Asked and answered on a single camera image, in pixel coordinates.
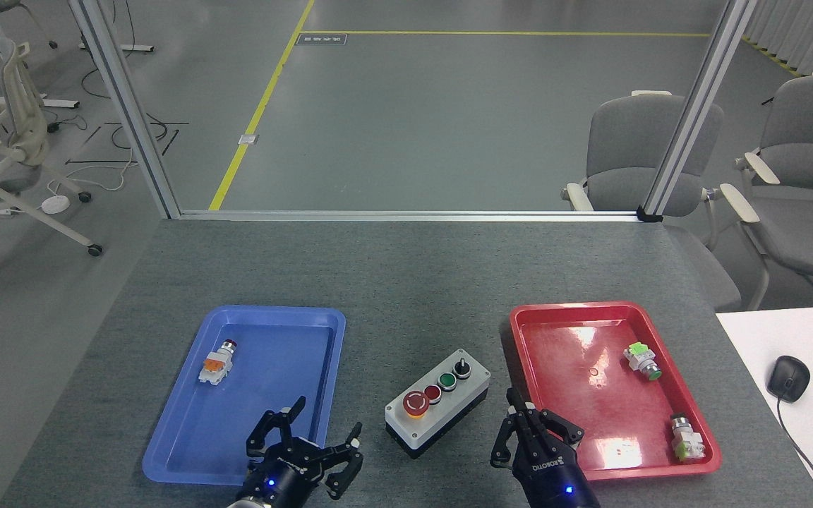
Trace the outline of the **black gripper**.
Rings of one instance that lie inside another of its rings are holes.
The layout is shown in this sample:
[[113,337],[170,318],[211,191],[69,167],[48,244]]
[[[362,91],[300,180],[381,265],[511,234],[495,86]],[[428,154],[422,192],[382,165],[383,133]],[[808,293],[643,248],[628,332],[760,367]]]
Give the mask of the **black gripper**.
[[[549,409],[539,411],[516,388],[507,389],[506,397],[507,417],[495,437],[490,465],[511,469],[531,507],[600,507],[577,463],[583,428]],[[507,441],[513,434],[517,451],[510,466]]]
[[[242,507],[303,507],[320,481],[325,481],[329,498],[338,500],[346,492],[363,464],[359,451],[362,423],[357,421],[339,446],[319,448],[291,434],[291,424],[306,407],[306,396],[280,412],[266,411],[246,440],[248,473],[236,493]],[[281,441],[265,446],[271,430],[279,430]]]

